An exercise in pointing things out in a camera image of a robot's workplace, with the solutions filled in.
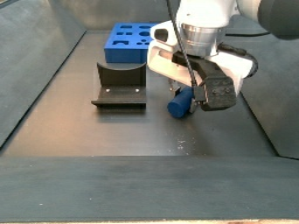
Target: black bracket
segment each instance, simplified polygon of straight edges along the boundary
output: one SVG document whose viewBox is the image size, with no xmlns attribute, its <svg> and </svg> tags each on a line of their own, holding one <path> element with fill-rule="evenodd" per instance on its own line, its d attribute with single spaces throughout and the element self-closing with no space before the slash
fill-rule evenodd
<svg viewBox="0 0 299 224">
<path fill-rule="evenodd" d="M 93 105 L 145 107 L 145 63 L 128 70 L 109 69 L 97 63 L 97 74 L 100 90 Z"/>
</svg>

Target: metal enclosure wall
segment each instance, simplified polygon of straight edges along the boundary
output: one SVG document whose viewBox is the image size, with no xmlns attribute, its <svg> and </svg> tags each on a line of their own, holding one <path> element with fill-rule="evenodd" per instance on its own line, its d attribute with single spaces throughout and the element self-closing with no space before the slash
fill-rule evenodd
<svg viewBox="0 0 299 224">
<path fill-rule="evenodd" d="M 164 0 L 57 0 L 88 30 L 110 30 L 116 22 L 161 22 L 169 20 Z M 172 0 L 177 11 L 180 0 Z"/>
<path fill-rule="evenodd" d="M 228 32 L 263 32 L 257 24 L 235 17 Z M 299 40 L 272 35 L 227 38 L 256 56 L 259 70 L 244 81 L 243 95 L 280 156 L 299 158 Z"/>
<path fill-rule="evenodd" d="M 1 145 L 85 29 L 52 0 L 16 1 L 0 8 L 0 27 Z"/>
</svg>

